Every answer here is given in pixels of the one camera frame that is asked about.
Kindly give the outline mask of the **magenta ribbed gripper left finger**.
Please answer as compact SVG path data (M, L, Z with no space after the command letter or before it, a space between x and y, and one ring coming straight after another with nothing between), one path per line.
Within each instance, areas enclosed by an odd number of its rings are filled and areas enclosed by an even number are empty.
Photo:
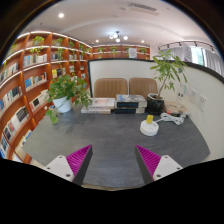
M88 145L68 156L57 156L45 167L45 170L81 186L92 155L92 146Z

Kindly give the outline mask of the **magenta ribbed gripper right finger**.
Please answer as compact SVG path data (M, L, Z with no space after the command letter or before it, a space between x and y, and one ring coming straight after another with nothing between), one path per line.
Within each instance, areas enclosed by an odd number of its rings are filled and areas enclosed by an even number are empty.
M145 184L182 169L169 155L159 156L139 145L135 146L135 155Z

